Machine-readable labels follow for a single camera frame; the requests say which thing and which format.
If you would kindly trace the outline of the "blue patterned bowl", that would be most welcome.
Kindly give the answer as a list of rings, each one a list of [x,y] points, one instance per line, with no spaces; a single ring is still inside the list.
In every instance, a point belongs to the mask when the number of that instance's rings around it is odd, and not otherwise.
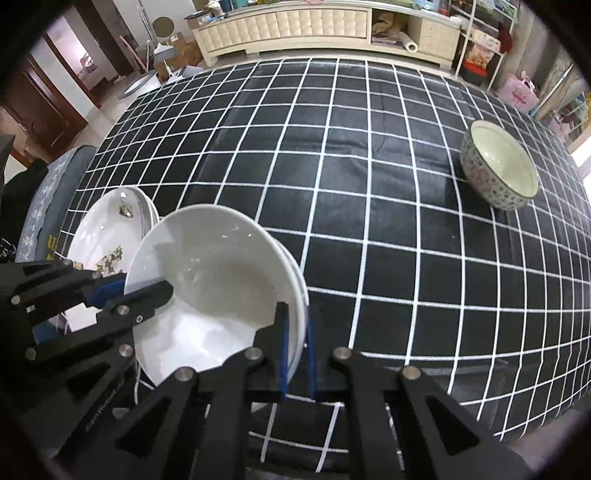
[[[531,157],[492,122],[470,124],[462,140],[460,163],[473,189],[499,210],[520,209],[538,194],[539,178]]]

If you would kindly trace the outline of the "white plate floral print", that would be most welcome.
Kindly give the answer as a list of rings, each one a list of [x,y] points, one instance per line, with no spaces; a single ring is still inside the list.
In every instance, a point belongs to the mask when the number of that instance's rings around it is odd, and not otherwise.
[[[103,277],[126,273],[147,233],[157,224],[158,212],[137,187],[121,187],[101,197],[81,220],[66,258],[76,268]]]

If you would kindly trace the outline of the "black white grid tablecloth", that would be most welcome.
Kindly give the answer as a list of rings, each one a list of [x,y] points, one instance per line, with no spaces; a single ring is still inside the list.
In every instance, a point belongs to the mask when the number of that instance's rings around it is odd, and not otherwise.
[[[460,163],[475,120],[505,129],[539,191],[499,210]],[[211,203],[300,263],[336,342],[415,363],[504,441],[590,396],[590,203],[553,132],[462,83],[401,66],[290,59],[226,67],[136,99],[73,196],[119,186],[159,213]]]

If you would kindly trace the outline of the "pink gift bag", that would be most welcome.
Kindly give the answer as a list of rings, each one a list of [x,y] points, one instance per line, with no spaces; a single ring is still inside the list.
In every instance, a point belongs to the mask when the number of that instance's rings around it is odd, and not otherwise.
[[[520,75],[508,74],[497,96],[522,113],[529,113],[539,102],[536,87],[525,71]]]

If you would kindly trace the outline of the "cardboard boxes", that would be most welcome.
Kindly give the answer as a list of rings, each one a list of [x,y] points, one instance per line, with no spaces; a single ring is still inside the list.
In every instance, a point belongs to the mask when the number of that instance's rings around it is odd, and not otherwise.
[[[164,43],[159,43],[153,53],[153,68],[161,83],[176,71],[187,66],[197,66],[204,57],[197,41],[187,41],[183,34],[173,33]]]

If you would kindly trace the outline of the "cream tufted TV cabinet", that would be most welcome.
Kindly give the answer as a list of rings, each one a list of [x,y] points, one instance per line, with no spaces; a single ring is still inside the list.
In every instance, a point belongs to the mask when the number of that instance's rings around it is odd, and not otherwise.
[[[417,53],[403,47],[400,31],[418,44]],[[283,1],[232,11],[192,32],[208,66],[240,51],[335,49],[407,57],[448,71],[460,23],[418,7],[376,1]]]

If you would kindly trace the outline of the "white bowl red emblem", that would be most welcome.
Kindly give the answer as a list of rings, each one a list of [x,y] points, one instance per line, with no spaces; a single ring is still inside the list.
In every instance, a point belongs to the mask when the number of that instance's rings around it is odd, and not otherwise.
[[[171,298],[133,329],[136,357],[153,384],[179,367],[221,366],[252,346],[280,302],[290,321],[287,374],[297,371],[310,305],[304,275],[290,251],[249,216],[207,204],[166,216],[141,241],[124,291],[159,281],[171,285]]]

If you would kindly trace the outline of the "white paper roll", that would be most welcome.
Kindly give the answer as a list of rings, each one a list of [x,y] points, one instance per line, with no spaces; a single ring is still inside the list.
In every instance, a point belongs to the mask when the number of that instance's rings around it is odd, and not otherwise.
[[[418,52],[418,44],[407,33],[400,31],[399,40],[408,52],[412,54]]]

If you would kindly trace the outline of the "white metal shelf rack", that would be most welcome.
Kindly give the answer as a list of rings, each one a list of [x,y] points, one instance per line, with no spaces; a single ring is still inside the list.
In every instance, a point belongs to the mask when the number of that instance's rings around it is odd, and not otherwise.
[[[455,75],[490,91],[512,49],[520,1],[452,1],[451,14],[461,21]]]

